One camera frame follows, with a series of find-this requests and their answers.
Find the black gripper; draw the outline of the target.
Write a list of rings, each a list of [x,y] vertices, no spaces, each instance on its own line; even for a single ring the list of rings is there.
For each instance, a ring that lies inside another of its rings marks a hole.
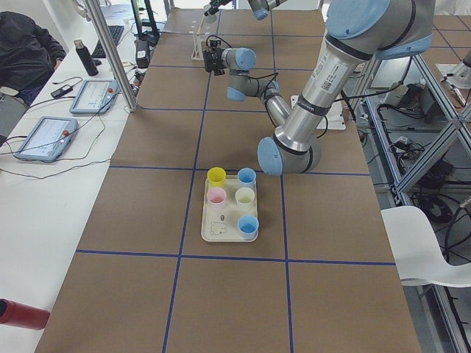
[[[218,11],[221,6],[229,4],[230,0],[211,0],[209,11]]]
[[[224,75],[225,66],[222,62],[222,41],[209,40],[209,44],[203,51],[205,71],[215,76]]]

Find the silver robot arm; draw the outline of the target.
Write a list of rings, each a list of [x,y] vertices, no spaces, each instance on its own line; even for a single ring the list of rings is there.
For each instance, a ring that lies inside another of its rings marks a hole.
[[[432,41],[434,1],[332,1],[327,12],[324,48],[294,107],[280,95],[273,79],[254,78],[256,55],[248,48],[222,49],[209,40],[203,52],[205,70],[230,71],[227,97],[257,97],[275,123],[273,136],[258,144],[258,164],[265,174],[301,174],[320,160],[315,130],[354,69],[372,58],[411,57]]]
[[[284,4],[286,0],[249,0],[248,4],[257,20],[266,18],[271,10]],[[204,16],[215,15],[220,7],[229,4],[230,0],[211,0],[204,10]]]

